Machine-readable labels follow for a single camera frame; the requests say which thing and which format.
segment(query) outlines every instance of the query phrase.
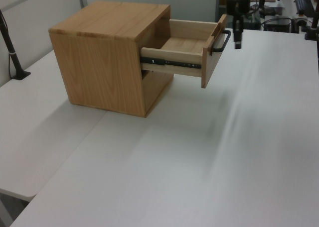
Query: black metal handle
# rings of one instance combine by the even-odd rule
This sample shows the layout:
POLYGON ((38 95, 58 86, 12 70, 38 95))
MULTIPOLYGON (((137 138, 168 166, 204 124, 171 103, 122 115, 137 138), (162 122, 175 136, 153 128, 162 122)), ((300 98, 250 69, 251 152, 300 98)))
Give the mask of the black metal handle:
POLYGON ((223 34, 227 34, 227 37, 225 39, 225 42, 223 44, 223 46, 221 48, 213 48, 211 49, 211 53, 210 55, 212 54, 212 52, 215 52, 215 53, 220 53, 220 52, 223 52, 225 47, 226 47, 226 44, 228 43, 228 40, 230 38, 230 34, 231 34, 231 31, 230 30, 223 30, 222 32, 223 34))

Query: wooden panel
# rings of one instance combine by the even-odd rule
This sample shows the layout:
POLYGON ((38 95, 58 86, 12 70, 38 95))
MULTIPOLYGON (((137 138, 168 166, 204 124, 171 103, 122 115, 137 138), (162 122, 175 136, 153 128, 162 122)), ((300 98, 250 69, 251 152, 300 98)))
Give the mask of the wooden panel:
POLYGON ((187 76, 201 77, 201 69, 186 68, 174 65, 141 64, 143 70, 156 71, 168 74, 181 74, 187 76))
POLYGON ((167 42, 168 37, 157 36, 155 26, 150 27, 139 41, 139 48, 147 47, 160 49, 167 42))
MULTIPOLYGON (((217 38, 217 41, 214 43, 215 47, 221 47, 224 43, 225 40, 225 35, 219 35, 219 37, 217 38)), ((212 53, 212 55, 210 55, 210 52, 208 50, 208 47, 204 47, 203 48, 203 60, 206 60, 206 62, 203 62, 202 64, 202 78, 201 78, 201 87, 202 88, 206 88, 210 77, 212 76, 214 69, 218 63, 218 60, 221 56, 221 53, 212 53)))
POLYGON ((166 59, 170 61, 186 62, 193 64, 201 64, 201 54, 190 52, 180 52, 172 50, 142 48, 141 56, 150 58, 166 59))
POLYGON ((207 40, 215 27, 216 23, 175 19, 156 23, 158 35, 202 40, 207 40))
POLYGON ((136 43, 50 34, 73 104, 145 116, 136 43))
POLYGON ((161 49, 201 55, 205 44, 206 40, 171 37, 161 49))
POLYGON ((173 79, 173 74, 149 72, 143 79, 143 93, 146 112, 149 112, 165 86, 173 79))
POLYGON ((170 16, 169 5, 96 1, 49 32, 132 41, 162 16, 170 16))
POLYGON ((213 30, 212 34, 206 41, 206 45, 203 48, 203 56, 202 56, 202 79, 201 79, 201 87, 206 88, 211 75, 214 72, 214 69, 218 63, 218 60, 222 53, 211 53, 212 47, 221 47, 224 43, 225 35, 221 34, 221 32, 226 27, 227 16, 224 14, 220 18, 216 28, 213 30))

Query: open drawer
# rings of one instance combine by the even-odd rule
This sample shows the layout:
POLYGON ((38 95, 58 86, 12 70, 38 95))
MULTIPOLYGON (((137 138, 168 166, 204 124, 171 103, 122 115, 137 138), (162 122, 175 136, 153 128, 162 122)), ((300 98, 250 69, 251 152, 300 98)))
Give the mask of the open drawer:
POLYGON ((158 20, 139 43, 141 69, 201 77, 206 88, 230 36, 225 26, 226 15, 218 23, 158 20))

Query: white table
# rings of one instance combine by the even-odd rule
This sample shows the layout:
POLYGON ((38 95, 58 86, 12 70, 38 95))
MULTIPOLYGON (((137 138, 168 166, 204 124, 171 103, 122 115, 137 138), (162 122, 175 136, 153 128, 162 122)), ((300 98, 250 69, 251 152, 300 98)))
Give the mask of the white table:
MULTIPOLYGON (((298 17, 297 14, 297 7, 296 7, 296 3, 294 2, 295 0, 282 0, 282 2, 285 5, 285 9, 283 9, 283 16, 287 16, 287 17, 298 17)), ((314 0, 311 0, 312 4, 314 6, 314 9, 316 9, 316 5, 317 3, 314 2, 314 0)))
POLYGON ((148 118, 107 112, 12 227, 317 225, 317 44, 233 46, 205 90, 176 75, 148 118))
POLYGON ((105 111, 71 105, 54 52, 0 88, 0 193, 31 201, 105 111))

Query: keyboard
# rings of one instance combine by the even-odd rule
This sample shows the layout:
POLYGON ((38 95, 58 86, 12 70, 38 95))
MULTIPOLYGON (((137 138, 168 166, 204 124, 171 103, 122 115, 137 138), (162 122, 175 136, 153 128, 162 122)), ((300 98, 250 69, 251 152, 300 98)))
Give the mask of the keyboard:
POLYGON ((313 17, 315 9, 311 0, 295 0, 298 14, 304 14, 307 17, 313 17))

